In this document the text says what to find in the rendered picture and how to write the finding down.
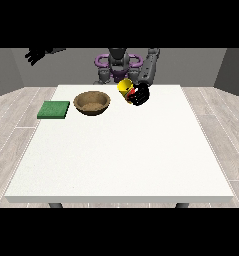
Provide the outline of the brown wooden bowl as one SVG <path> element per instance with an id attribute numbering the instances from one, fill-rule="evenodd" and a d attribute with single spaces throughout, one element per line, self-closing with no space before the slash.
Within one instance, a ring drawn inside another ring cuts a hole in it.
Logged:
<path id="1" fill-rule="evenodd" d="M 87 91 L 75 97 L 73 103 L 76 109 L 87 116 L 102 114 L 110 104 L 110 97 L 101 91 Z"/>

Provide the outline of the yellow cup with melon print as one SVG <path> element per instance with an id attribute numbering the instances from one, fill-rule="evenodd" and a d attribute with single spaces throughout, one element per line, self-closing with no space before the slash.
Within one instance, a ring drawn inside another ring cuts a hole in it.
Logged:
<path id="1" fill-rule="evenodd" d="M 124 97 L 124 99 L 129 104 L 131 104 L 131 101 L 129 100 L 129 96 L 135 93 L 133 82 L 130 79 L 125 78 L 118 83 L 117 89 L 121 93 L 121 95 Z"/>

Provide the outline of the green square pad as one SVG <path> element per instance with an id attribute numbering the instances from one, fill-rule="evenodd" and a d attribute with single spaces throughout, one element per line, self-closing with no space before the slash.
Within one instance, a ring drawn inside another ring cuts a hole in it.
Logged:
<path id="1" fill-rule="evenodd" d="M 66 117 L 69 101 L 45 101 L 38 114 L 38 119 L 64 119 Z"/>

